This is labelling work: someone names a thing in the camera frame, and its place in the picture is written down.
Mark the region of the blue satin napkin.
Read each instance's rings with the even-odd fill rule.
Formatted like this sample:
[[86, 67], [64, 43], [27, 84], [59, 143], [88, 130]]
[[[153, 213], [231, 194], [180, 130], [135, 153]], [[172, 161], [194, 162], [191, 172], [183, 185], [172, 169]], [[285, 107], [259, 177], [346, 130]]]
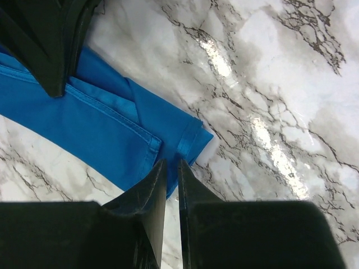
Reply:
[[201, 120], [122, 76], [88, 48], [60, 98], [51, 98], [2, 49], [1, 114], [75, 155], [123, 191], [164, 159], [167, 194], [172, 194], [178, 162], [193, 164], [213, 138]]

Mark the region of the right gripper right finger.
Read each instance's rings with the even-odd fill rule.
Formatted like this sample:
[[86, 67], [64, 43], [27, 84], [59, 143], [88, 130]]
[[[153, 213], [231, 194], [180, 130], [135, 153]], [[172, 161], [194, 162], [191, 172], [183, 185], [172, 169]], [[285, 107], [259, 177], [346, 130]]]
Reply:
[[184, 160], [178, 180], [184, 268], [345, 268], [312, 202], [226, 202]]

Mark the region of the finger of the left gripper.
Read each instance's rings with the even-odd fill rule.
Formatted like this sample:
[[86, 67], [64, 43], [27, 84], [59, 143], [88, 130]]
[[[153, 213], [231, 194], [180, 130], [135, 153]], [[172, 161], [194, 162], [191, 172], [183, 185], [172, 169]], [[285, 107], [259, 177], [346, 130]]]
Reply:
[[1, 1], [1, 48], [52, 98], [77, 68], [98, 1]]

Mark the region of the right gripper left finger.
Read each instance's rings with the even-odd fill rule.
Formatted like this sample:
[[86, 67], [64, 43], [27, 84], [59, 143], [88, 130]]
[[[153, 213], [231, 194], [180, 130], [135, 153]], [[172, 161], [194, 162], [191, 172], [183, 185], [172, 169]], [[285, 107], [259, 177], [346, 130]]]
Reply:
[[2, 202], [2, 268], [159, 268], [167, 163], [110, 202]]

